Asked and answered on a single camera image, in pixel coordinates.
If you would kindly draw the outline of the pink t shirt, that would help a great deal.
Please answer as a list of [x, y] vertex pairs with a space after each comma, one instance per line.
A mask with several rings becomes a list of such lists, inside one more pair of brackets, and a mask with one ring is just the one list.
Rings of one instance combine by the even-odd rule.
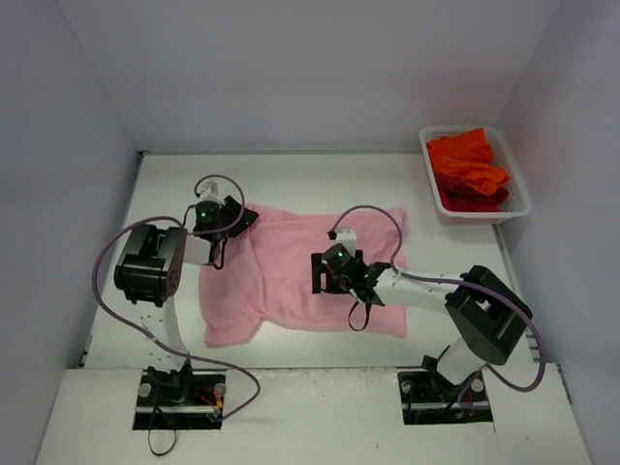
[[255, 204], [257, 222], [226, 247], [225, 262], [217, 270], [204, 266], [199, 275], [199, 302], [209, 347], [249, 342], [265, 321], [310, 331], [347, 331], [365, 327], [393, 337], [407, 334], [402, 305], [376, 306], [366, 316], [348, 294], [313, 294], [311, 256], [331, 244], [328, 230], [335, 223], [351, 228], [366, 262], [395, 260], [397, 234], [406, 229], [406, 211], [388, 216], [358, 210], [346, 218], [338, 214], [303, 215]]

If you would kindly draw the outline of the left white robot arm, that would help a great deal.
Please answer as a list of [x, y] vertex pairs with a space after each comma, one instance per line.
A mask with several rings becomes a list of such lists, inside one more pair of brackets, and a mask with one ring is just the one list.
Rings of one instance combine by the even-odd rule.
[[170, 405], [185, 405], [193, 396], [191, 361], [183, 344], [175, 312], [174, 295], [180, 287], [185, 264], [224, 266], [228, 241], [247, 231], [260, 214], [231, 196], [209, 197], [191, 206], [195, 225], [191, 229], [159, 229], [144, 224], [133, 229], [116, 264], [113, 281], [133, 304], [149, 302], [158, 310], [141, 311], [140, 323], [149, 338], [173, 349], [151, 355], [148, 379], [159, 384], [159, 395]]

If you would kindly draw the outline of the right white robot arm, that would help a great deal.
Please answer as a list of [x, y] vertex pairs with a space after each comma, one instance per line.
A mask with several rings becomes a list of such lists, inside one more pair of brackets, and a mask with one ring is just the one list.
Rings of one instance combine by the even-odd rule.
[[367, 265], [360, 251], [350, 253], [335, 244], [311, 255], [312, 293], [349, 295], [354, 304], [348, 313], [363, 308], [362, 324], [390, 306], [445, 309], [459, 337], [439, 356], [426, 356], [422, 366], [430, 374], [431, 392], [450, 399], [474, 373], [488, 365], [502, 366], [517, 342], [531, 327], [532, 312], [493, 272], [475, 265], [459, 278], [414, 277], [396, 271], [390, 263]]

